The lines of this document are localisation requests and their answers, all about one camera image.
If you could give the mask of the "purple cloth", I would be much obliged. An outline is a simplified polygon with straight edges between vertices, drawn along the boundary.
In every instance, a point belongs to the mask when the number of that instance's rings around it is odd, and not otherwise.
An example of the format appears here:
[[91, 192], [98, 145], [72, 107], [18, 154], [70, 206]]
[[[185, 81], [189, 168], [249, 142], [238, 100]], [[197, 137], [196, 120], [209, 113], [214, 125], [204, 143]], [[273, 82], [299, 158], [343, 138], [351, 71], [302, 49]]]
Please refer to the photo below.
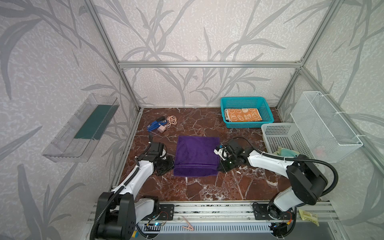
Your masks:
[[216, 176], [220, 157], [214, 153], [217, 137], [179, 136], [175, 154], [174, 176], [199, 178]]

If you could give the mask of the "mint green cloth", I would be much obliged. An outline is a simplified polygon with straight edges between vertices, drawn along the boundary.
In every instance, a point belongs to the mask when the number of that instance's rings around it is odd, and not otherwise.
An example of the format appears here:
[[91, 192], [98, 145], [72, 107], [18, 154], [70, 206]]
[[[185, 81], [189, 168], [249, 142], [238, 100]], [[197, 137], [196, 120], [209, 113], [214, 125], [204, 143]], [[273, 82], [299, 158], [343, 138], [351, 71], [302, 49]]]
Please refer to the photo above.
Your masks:
[[275, 155], [281, 156], [281, 157], [289, 157], [289, 158], [297, 158], [300, 153], [294, 150], [278, 147], [278, 150], [274, 152]]

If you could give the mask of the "orange patterned towel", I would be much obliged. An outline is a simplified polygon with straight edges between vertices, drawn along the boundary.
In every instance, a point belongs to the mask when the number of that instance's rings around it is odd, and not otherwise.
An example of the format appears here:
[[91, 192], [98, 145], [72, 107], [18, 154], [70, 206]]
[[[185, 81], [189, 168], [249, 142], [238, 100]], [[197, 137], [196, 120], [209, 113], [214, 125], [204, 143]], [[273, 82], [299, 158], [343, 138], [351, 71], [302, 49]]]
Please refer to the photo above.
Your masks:
[[258, 109], [225, 109], [227, 122], [261, 122], [263, 119]]

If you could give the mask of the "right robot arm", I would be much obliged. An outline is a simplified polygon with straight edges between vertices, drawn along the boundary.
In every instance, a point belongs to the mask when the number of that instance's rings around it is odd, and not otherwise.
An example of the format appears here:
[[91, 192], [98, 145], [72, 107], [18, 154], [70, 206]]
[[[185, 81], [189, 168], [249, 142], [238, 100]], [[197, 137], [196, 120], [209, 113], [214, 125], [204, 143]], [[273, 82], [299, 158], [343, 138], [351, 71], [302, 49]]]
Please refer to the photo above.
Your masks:
[[287, 158], [247, 148], [239, 151], [229, 147], [217, 147], [214, 153], [220, 157], [218, 170], [228, 172], [248, 164], [279, 174], [290, 181], [290, 187], [278, 193], [267, 206], [268, 215], [279, 219], [283, 213], [299, 205], [315, 205], [318, 199], [330, 193], [339, 180], [337, 170], [331, 164], [299, 155]]

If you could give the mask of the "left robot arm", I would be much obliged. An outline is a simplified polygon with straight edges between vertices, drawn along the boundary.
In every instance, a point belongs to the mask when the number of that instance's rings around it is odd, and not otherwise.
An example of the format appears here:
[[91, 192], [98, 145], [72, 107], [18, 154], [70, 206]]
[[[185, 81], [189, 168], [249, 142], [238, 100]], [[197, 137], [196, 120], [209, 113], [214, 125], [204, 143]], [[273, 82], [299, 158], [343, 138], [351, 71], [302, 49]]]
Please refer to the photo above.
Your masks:
[[128, 177], [111, 192], [104, 192], [97, 202], [97, 210], [90, 240], [129, 240], [137, 224], [152, 220], [161, 212], [157, 197], [135, 201], [145, 181], [154, 173], [167, 173], [174, 168], [171, 156], [151, 161], [139, 161]]

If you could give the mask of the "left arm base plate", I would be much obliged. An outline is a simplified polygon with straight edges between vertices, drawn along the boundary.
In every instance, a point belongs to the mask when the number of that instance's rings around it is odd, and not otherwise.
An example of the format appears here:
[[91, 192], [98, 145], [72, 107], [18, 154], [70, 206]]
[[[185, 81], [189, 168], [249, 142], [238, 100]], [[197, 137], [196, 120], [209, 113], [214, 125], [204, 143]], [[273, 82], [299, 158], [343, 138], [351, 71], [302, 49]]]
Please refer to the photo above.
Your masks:
[[175, 213], [175, 205], [174, 204], [160, 204], [158, 210], [156, 210], [153, 214], [147, 215], [143, 218], [143, 221], [172, 221]]

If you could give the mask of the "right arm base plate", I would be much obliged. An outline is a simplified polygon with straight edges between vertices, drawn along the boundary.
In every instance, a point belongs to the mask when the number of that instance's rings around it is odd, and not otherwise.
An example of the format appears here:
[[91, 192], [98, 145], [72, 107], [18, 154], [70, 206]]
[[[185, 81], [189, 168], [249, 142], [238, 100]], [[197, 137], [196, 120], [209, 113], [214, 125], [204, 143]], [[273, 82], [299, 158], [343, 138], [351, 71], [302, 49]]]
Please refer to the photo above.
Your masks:
[[262, 204], [254, 202], [252, 204], [255, 220], [292, 220], [294, 211], [289, 209], [281, 211], [273, 204]]

